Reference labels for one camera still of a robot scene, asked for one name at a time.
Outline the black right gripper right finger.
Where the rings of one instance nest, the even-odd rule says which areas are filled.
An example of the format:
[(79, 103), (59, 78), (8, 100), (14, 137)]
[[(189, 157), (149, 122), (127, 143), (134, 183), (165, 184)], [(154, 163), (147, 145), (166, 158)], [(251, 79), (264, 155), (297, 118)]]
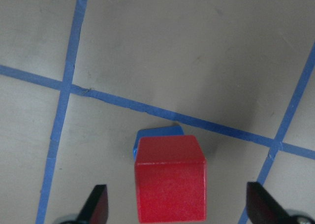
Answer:
[(259, 182), (247, 182), (246, 211), (252, 224), (291, 224), (291, 216)]

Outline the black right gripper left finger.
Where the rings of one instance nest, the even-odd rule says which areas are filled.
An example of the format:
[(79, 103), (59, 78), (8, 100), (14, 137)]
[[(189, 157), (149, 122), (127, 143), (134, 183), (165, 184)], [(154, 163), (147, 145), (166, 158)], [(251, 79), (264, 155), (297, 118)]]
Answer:
[(77, 224), (105, 224), (109, 206), (107, 185), (96, 185), (76, 218)]

